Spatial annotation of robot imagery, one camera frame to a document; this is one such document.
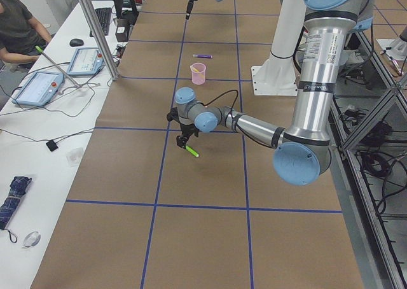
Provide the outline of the green highlighter pen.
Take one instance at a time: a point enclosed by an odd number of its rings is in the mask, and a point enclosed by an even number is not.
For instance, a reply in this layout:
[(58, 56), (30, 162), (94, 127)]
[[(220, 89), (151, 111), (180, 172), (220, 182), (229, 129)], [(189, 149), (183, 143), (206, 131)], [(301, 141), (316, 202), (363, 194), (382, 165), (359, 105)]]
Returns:
[(185, 146), (185, 149), (196, 158), (198, 158), (200, 156), (198, 152), (196, 152), (194, 149), (192, 149), (188, 145)]

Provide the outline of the purple highlighter pen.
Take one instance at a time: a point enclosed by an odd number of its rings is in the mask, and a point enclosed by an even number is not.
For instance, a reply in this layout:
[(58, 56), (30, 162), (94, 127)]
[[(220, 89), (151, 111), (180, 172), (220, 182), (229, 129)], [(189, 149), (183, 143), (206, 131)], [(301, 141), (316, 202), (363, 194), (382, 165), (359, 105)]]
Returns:
[(212, 55), (207, 55), (207, 54), (193, 54), (192, 57), (199, 58), (199, 59), (213, 59)]

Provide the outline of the pink mesh pen holder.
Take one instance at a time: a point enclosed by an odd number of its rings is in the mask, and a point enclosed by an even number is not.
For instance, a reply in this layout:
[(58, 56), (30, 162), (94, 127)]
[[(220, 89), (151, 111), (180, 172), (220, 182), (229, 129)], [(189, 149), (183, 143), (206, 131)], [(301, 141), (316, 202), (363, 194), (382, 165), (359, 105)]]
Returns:
[(193, 63), (190, 66), (191, 80), (195, 85), (203, 85), (206, 81), (206, 65), (203, 63)]

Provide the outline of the black monitor stand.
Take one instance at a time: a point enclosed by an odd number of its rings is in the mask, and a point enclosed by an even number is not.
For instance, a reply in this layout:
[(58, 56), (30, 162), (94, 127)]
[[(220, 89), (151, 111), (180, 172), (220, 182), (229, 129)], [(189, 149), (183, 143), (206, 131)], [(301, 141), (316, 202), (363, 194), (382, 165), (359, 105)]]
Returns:
[(113, 0), (116, 18), (127, 18), (136, 20), (139, 12), (135, 0)]

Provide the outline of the clear plastic packet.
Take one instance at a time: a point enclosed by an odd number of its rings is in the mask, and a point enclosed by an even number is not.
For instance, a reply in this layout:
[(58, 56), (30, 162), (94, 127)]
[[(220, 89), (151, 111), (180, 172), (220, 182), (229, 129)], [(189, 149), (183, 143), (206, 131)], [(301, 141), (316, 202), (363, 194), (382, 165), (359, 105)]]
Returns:
[(84, 149), (82, 147), (72, 149), (66, 153), (67, 163), (71, 166), (79, 166), (83, 158)]

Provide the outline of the far blue teach pendant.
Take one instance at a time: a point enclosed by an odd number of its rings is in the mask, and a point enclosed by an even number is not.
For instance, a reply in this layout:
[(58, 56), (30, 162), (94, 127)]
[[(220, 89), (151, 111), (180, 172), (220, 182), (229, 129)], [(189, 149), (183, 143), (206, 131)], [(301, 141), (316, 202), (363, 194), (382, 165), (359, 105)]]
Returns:
[(67, 68), (73, 77), (93, 76), (104, 65), (104, 59), (96, 47), (77, 48)]

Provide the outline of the blue teach pendant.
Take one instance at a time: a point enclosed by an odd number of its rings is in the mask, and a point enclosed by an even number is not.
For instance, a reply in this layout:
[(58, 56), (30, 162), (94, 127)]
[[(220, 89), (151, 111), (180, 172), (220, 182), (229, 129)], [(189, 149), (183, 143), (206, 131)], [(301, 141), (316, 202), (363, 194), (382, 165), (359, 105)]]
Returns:
[(17, 105), (44, 106), (58, 92), (64, 83), (62, 73), (35, 72), (11, 101)]
[(77, 48), (67, 68), (73, 77), (93, 76), (104, 65), (104, 59), (96, 47)]

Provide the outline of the black computer mouse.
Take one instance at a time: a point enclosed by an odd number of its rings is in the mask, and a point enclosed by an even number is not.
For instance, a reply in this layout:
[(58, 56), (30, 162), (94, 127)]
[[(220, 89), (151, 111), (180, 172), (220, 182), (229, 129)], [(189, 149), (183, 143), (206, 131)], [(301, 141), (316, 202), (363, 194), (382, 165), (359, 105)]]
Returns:
[(70, 40), (69, 45), (71, 47), (83, 46), (84, 41), (82, 39), (79, 39), (79, 38), (74, 38), (74, 39)]

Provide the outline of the small black square device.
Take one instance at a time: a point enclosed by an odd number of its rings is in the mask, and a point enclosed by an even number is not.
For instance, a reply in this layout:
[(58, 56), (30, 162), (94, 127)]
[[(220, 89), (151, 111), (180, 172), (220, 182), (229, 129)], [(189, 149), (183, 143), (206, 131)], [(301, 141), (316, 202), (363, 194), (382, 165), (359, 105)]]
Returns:
[(54, 152), (55, 150), (57, 150), (59, 148), (57, 142), (54, 139), (47, 141), (46, 146), (51, 152)]

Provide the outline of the near blue teach pendant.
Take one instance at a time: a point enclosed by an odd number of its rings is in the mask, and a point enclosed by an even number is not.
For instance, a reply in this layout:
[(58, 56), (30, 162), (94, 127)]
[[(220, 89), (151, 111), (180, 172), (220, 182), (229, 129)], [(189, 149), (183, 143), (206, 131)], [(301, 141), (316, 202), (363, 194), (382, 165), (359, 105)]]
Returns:
[(62, 73), (35, 72), (11, 101), (17, 105), (44, 106), (58, 92), (64, 83)]

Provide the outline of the metal reaching stick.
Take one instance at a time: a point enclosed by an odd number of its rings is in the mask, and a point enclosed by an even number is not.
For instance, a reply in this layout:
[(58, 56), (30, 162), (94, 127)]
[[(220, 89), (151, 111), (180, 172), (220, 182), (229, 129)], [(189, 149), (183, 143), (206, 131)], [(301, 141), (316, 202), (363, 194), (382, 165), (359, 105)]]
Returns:
[(77, 88), (81, 88), (86, 85), (86, 83), (79, 84), (73, 77), (69, 76), (54, 60), (52, 60), (47, 54), (45, 54), (44, 50), (40, 46), (36, 45), (35, 49), (41, 55), (43, 55), (54, 67), (56, 67), (69, 81), (71, 81), (74, 86), (76, 86)]

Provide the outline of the person in dark shirt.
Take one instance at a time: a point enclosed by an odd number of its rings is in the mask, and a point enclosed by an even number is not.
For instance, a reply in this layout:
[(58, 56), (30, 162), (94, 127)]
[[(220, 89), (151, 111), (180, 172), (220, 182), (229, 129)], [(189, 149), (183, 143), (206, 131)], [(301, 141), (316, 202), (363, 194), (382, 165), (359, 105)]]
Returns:
[(1, 60), (30, 69), (52, 35), (20, 0), (1, 0)]

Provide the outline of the clear plastic wrapper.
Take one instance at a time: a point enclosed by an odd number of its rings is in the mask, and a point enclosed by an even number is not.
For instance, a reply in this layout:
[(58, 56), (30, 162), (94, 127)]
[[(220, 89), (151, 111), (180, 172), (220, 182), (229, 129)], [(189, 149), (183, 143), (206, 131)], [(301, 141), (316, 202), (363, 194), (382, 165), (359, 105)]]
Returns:
[(28, 249), (35, 247), (41, 240), (41, 234), (38, 231), (30, 232), (26, 235), (23, 241), (22, 248)]

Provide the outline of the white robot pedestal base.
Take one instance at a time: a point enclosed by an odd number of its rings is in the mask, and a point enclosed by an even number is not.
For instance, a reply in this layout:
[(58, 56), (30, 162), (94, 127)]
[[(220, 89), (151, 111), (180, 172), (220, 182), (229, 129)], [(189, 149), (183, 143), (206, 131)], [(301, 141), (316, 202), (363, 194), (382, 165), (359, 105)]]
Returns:
[(270, 56), (262, 66), (253, 66), (254, 95), (295, 96), (296, 73), (293, 55), (303, 28), (304, 0), (282, 0)]

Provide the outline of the aluminium side frame rack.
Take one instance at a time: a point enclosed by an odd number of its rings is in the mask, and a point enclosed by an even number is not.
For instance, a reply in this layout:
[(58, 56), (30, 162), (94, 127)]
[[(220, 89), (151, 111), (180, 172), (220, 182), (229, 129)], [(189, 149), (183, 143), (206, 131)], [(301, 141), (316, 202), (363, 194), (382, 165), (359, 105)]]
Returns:
[(406, 287), (406, 0), (376, 0), (348, 36), (330, 124), (337, 185), (365, 288)]

